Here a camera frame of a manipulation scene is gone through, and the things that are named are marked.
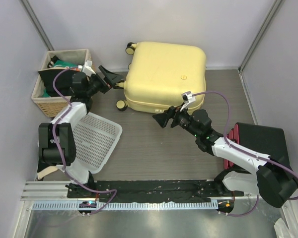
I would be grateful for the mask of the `yellow hard-shell suitcase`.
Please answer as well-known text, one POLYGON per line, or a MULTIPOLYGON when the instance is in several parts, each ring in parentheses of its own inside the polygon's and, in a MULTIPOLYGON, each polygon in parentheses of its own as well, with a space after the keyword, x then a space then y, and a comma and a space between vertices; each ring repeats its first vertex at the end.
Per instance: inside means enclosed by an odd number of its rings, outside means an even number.
POLYGON ((116 103, 120 111, 161 113, 181 105, 183 93, 206 90, 206 54, 196 46, 129 42, 125 51, 133 58, 124 82, 117 84, 125 95, 116 103))

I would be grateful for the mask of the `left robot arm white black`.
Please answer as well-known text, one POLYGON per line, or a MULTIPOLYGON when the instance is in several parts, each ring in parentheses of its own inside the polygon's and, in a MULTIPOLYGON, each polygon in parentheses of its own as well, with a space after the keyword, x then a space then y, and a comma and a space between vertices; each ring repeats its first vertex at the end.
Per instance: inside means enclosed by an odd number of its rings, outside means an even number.
POLYGON ((39 125, 39 161, 61 170, 86 198, 96 192, 93 174, 107 163, 122 134, 122 127, 91 113, 92 97, 107 93, 123 77, 99 67, 59 69, 52 86, 67 106, 49 123, 39 125))

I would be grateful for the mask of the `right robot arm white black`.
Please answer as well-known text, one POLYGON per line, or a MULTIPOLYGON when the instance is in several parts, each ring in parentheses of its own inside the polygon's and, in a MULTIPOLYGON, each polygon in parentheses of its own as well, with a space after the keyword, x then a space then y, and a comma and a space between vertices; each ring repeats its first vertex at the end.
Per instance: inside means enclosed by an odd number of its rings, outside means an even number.
POLYGON ((293 199, 298 189, 298 176, 290 166, 270 154, 230 141, 212 128, 206 110, 199 109, 189 114, 186 109, 172 106, 163 113, 153 115, 153 119, 162 128, 168 122, 171 122, 171 127, 181 127, 195 137, 195 143, 201 151, 233 162, 242 169, 240 172, 226 172, 215 182, 214 189, 218 195, 225 196, 231 191, 250 193, 275 208, 293 199))

